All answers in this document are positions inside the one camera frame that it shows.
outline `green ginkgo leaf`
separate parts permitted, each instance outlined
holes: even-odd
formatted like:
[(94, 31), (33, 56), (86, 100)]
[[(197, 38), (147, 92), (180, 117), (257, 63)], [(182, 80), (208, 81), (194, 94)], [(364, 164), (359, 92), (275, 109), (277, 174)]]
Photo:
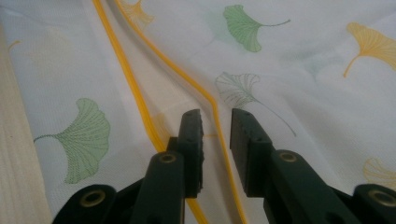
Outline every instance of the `green ginkgo leaf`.
[(221, 99), (232, 108), (242, 108), (244, 105), (250, 102), (256, 102), (263, 105), (279, 119), (281, 119), (286, 126), (290, 129), (294, 136), (297, 133), (290, 127), (290, 125), (282, 119), (274, 110), (267, 105), (258, 101), (253, 96), (253, 85), (260, 82), (260, 77), (253, 74), (242, 74), (242, 75), (230, 75), (223, 72), (215, 80), (216, 87), (218, 88)]
[(278, 26), (290, 21), (288, 20), (275, 25), (264, 25), (251, 19), (241, 5), (226, 7), (223, 16), (227, 20), (228, 30), (233, 38), (251, 52), (258, 52), (262, 49), (262, 46), (257, 40), (257, 32), (260, 27)]
[(108, 136), (110, 124), (105, 114), (98, 109), (96, 102), (82, 98), (77, 101), (78, 115), (72, 124), (63, 132), (46, 134), (43, 137), (53, 137), (60, 141), (67, 156), (67, 184), (96, 174), (99, 161), (108, 151)]

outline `ginkgo leaf print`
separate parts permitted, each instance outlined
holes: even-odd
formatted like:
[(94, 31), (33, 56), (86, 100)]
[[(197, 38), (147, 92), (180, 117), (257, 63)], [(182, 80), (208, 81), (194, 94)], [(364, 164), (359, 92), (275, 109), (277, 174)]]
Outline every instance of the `ginkgo leaf print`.
[(287, 20), (274, 25), (264, 25), (251, 19), (241, 5), (226, 7), (223, 16), (227, 20), (228, 30), (233, 38), (251, 52), (258, 52), (262, 49), (262, 46), (257, 40), (257, 32), (260, 27), (278, 26), (290, 21)]
[(254, 74), (230, 75), (223, 72), (222, 75), (216, 78), (215, 84), (219, 91), (221, 99), (232, 108), (243, 108), (244, 105), (250, 102), (256, 102), (263, 105), (269, 111), (280, 118), (286, 126), (290, 129), (294, 136), (296, 132), (289, 126), (289, 124), (282, 119), (274, 110), (263, 104), (253, 96), (253, 85), (260, 82), (260, 77)]
[(67, 156), (67, 177), (64, 182), (76, 184), (78, 181), (96, 174), (99, 161), (108, 151), (110, 124), (96, 102), (81, 98), (77, 101), (78, 115), (63, 132), (45, 134), (62, 144)]
[(378, 159), (367, 160), (364, 163), (363, 173), (370, 183), (396, 190), (396, 172), (385, 169)]
[(135, 24), (140, 30), (143, 30), (154, 20), (153, 16), (143, 11), (142, 0), (138, 0), (135, 4), (128, 4), (125, 0), (118, 0), (118, 2), (128, 20)]
[(358, 42), (361, 50), (359, 54), (352, 59), (344, 72), (344, 77), (351, 65), (362, 56), (370, 56), (388, 63), (393, 70), (396, 70), (396, 41), (388, 38), (378, 31), (367, 28), (356, 22), (352, 22), (347, 26), (347, 30), (353, 34)]

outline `wooden surface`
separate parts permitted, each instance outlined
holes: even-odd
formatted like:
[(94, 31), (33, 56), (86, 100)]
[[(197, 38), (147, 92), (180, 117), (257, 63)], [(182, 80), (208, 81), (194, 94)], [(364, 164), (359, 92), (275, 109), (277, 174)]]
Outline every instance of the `wooden surface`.
[(51, 223), (32, 135), (0, 27), (0, 223)]

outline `patterned fabric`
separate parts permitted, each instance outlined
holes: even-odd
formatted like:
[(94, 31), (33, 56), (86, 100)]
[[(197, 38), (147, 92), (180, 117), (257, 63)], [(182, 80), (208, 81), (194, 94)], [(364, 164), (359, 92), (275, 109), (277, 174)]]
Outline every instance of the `patterned fabric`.
[(231, 109), (330, 186), (396, 189), (394, 1), (0, 0), (53, 215), (122, 189), (200, 108), (204, 189), (186, 223), (265, 223), (229, 150)]

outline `leaf stem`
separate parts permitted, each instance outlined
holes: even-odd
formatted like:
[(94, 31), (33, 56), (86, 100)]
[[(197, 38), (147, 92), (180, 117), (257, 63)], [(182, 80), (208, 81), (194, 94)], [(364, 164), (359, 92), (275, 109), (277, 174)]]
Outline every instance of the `leaf stem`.
[(278, 26), (278, 25), (286, 24), (286, 23), (288, 23), (288, 22), (290, 22), (290, 21), (291, 21), (291, 20), (288, 19), (287, 21), (281, 22), (281, 23), (279, 23), (279, 24), (273, 24), (273, 25), (264, 25), (264, 24), (262, 24), (262, 26)]
[(360, 55), (356, 56), (355, 58), (352, 59), (352, 61), (350, 61), (349, 65), (346, 68), (346, 71), (344, 72), (344, 77), (347, 77), (347, 73), (349, 72), (350, 67), (352, 66), (352, 64), (360, 57)]
[(281, 119), (286, 126), (288, 126), (288, 128), (290, 129), (290, 131), (293, 133), (294, 137), (297, 137), (297, 133), (290, 127), (290, 125), (284, 120), (282, 119), (274, 110), (272, 110), (270, 107), (268, 107), (267, 105), (263, 104), (262, 102), (259, 101), (259, 103), (261, 105), (263, 105), (265, 108), (267, 108), (269, 111), (271, 111), (273, 114), (275, 114), (279, 119)]
[(35, 140), (33, 140), (33, 142), (37, 141), (40, 138), (45, 138), (45, 137), (53, 137), (53, 134), (44, 134), (44, 135), (38, 136), (37, 138), (35, 138)]

